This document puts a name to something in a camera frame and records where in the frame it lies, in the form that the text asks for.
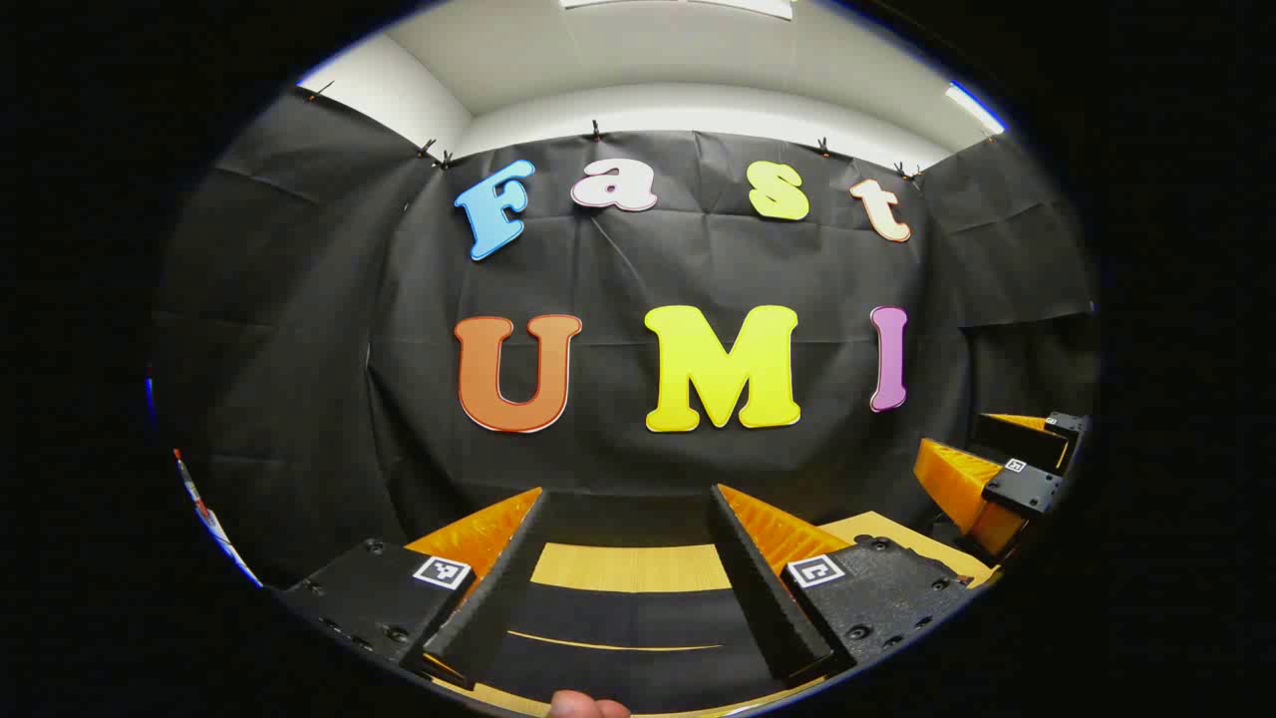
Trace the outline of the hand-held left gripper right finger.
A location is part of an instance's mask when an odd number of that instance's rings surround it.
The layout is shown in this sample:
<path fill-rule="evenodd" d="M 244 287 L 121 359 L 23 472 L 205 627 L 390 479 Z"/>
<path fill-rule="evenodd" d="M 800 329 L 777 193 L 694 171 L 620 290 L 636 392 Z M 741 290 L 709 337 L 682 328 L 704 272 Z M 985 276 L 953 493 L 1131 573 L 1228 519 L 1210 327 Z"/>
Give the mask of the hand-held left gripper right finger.
<path fill-rule="evenodd" d="M 776 677 L 803 684 L 872 664 L 974 599 L 967 576 L 888 536 L 831 536 L 725 485 L 715 547 Z"/>

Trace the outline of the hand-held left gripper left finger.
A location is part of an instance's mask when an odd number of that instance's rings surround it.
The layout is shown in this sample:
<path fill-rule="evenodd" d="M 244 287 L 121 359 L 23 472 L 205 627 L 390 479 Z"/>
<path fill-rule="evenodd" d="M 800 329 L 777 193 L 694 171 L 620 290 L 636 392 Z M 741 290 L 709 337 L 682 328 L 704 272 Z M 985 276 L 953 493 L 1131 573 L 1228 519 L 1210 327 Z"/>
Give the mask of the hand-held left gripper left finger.
<path fill-rule="evenodd" d="M 530 536 L 546 508 L 533 488 L 406 546 L 364 539 L 282 603 L 382 663 L 473 689 L 533 573 Z"/>

